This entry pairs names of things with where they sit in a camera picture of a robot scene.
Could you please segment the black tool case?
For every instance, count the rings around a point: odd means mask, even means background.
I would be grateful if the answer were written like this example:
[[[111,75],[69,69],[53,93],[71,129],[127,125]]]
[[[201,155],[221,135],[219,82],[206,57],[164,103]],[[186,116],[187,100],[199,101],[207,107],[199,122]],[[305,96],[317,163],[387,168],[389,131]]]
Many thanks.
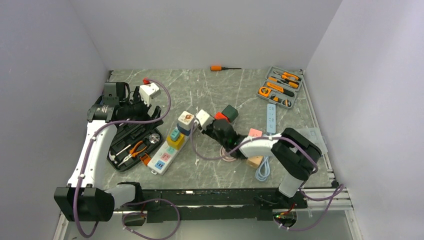
[[[150,161],[150,154],[163,142],[163,136],[157,130],[157,127],[162,124],[162,120],[148,124],[119,123],[119,121],[115,121],[114,126],[117,128],[117,132],[110,144],[106,156],[107,161],[118,172],[127,171],[140,162],[147,164]],[[147,144],[147,149],[123,165],[118,166],[139,141],[144,141]]]

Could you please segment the clear plastic screw box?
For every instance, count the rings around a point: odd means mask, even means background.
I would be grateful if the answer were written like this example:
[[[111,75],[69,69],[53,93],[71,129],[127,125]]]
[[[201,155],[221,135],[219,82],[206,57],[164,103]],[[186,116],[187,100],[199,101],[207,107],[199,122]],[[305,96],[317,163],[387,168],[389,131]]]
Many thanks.
[[[321,150],[322,155],[328,153],[328,148],[324,137],[318,127],[298,128],[296,129],[302,136],[307,138]]]

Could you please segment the tan wooden cube adapter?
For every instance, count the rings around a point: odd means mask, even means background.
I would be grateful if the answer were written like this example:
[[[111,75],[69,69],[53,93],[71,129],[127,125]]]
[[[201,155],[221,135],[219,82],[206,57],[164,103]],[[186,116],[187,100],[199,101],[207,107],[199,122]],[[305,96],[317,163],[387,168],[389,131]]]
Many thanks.
[[[252,156],[246,160],[246,164],[252,168],[257,169],[261,165],[263,159],[263,156]]]

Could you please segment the grey tool case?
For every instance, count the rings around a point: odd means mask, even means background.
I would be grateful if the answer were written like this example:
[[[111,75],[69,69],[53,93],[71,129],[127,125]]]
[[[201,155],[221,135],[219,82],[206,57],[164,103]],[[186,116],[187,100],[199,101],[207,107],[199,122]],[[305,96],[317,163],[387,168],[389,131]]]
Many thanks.
[[[263,100],[276,106],[292,109],[297,99],[298,92],[302,88],[304,82],[304,71],[302,69],[287,70],[277,66],[271,66],[256,91],[256,95]],[[267,87],[270,90],[269,96],[264,97],[258,94],[261,87]],[[283,100],[290,100],[292,106],[290,108],[282,105]]]

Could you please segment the white power strip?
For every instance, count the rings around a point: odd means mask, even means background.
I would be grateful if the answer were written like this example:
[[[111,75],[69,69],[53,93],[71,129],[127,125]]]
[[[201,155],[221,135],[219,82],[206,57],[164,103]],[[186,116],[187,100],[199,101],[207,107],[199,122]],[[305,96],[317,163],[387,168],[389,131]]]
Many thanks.
[[[185,145],[189,139],[189,136],[184,135],[184,138],[185,138],[185,141],[184,141],[184,145]],[[176,150],[168,146],[167,137],[166,137],[164,143],[161,145],[161,147],[157,150],[157,152],[151,158],[150,162],[147,164],[147,166],[150,168],[150,172],[153,175],[163,175],[167,171],[167,169],[170,167],[170,165],[173,163],[173,161],[176,159],[177,155],[181,152],[184,145],[182,146],[180,150]]]

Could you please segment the light blue power strip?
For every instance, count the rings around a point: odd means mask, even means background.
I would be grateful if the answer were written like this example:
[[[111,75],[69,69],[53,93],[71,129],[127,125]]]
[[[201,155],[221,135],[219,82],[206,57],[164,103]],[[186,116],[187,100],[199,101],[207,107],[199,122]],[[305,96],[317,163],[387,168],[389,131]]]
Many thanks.
[[[276,105],[268,103],[266,107],[266,132],[275,134],[276,130]]]

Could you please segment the red cube adapter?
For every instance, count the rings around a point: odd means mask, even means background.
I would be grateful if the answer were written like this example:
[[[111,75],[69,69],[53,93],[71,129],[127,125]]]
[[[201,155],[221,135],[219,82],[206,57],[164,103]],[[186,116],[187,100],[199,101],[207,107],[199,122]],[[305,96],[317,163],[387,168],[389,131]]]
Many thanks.
[[[216,120],[225,120],[225,121],[227,121],[228,123],[230,122],[230,121],[229,121],[229,118],[228,118],[227,116],[225,116],[222,112],[217,112],[217,113],[214,115],[214,118],[215,118]]]

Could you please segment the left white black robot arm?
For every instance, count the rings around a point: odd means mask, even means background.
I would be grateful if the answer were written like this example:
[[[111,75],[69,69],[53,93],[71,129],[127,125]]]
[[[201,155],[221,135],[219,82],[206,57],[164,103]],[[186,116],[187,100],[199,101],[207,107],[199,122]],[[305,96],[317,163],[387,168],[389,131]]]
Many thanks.
[[[139,183],[120,182],[105,190],[101,186],[118,126],[127,121],[149,127],[162,121],[161,108],[149,115],[151,101],[161,93],[156,82],[130,90],[126,82],[107,82],[102,95],[87,112],[87,131],[78,163],[66,186],[57,187],[54,200],[71,222],[107,222],[114,210],[126,205],[131,210],[144,203]]]

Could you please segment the pink cube adapter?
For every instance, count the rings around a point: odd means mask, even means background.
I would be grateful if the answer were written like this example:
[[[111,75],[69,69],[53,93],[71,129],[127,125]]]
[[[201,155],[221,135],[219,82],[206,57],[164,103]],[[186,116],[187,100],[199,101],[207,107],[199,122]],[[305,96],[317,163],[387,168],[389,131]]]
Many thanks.
[[[263,132],[258,129],[251,128],[248,132],[248,136],[252,138],[262,137]]]

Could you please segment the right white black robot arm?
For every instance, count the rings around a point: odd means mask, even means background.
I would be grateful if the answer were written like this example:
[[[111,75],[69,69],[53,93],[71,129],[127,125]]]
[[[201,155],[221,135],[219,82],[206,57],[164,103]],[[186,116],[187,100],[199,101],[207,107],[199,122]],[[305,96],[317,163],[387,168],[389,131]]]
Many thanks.
[[[318,171],[317,162],[323,154],[321,149],[291,127],[282,133],[252,137],[237,133],[224,119],[196,123],[202,134],[217,141],[233,158],[276,158],[287,171],[275,194],[276,203],[282,208],[289,207],[295,201],[298,189]]]

